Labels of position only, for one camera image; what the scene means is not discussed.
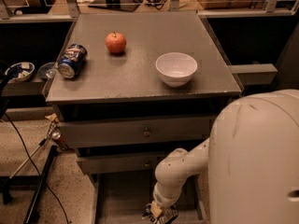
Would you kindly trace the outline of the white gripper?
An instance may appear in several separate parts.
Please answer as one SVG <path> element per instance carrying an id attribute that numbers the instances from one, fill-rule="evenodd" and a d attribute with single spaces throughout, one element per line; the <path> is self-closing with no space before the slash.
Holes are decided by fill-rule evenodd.
<path id="1" fill-rule="evenodd" d="M 170 207 L 178 200 L 178 192 L 162 184 L 156 184 L 153 190 L 153 199 L 150 211 L 154 217 L 158 218 L 163 214 L 162 207 Z"/>

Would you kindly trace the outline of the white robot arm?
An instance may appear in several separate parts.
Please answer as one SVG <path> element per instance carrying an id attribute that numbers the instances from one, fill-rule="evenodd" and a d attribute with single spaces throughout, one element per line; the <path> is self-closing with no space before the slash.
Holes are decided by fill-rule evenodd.
<path id="1" fill-rule="evenodd" d="M 227 105 L 206 141 L 155 170 L 154 224 L 169 224 L 188 177 L 208 171 L 210 224 L 299 224 L 299 90 Z"/>

